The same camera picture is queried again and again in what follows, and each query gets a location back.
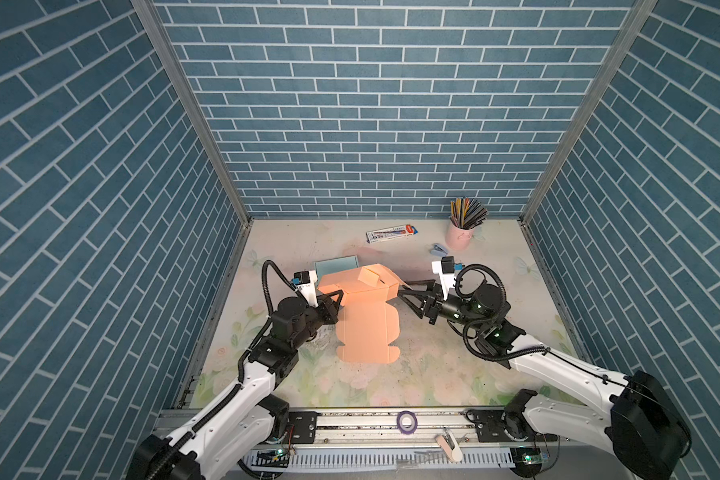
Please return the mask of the pink paper box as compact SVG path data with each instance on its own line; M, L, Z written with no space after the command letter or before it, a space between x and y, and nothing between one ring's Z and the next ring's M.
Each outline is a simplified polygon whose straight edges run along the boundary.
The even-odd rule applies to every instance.
M335 331L339 360L391 364L400 357L393 342L400 335L399 312L391 304L405 285L392 270L372 264L323 276L318 290L343 292Z

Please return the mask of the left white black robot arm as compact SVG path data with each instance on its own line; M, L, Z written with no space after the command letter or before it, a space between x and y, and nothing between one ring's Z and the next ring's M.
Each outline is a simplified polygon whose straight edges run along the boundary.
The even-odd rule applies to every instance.
M284 435L289 404L273 392L298 362L298 350L334 325L344 293L300 293L281 300L238 359L237 379L182 426L136 448L128 479L221 479L256 445Z

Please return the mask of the light blue paper box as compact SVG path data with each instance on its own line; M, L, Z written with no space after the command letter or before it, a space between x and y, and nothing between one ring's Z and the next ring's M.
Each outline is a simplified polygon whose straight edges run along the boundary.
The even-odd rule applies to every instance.
M356 255L337 257L332 259L320 260L315 262L315 270L318 278L333 273L352 270L359 267L359 261Z

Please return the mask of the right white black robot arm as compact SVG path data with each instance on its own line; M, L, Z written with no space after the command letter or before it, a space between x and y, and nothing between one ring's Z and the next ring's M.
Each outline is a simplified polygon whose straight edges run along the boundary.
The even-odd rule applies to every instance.
M444 293L433 280L417 281L398 296L418 317L446 320L477 358L533 376L571 398L558 401L523 388L497 421L467 412L478 433L499 426L516 442L575 440L614 455L641 479L670 478L690 452L690 429L655 377L606 370L543 343L508 320L503 286L482 281L471 293Z

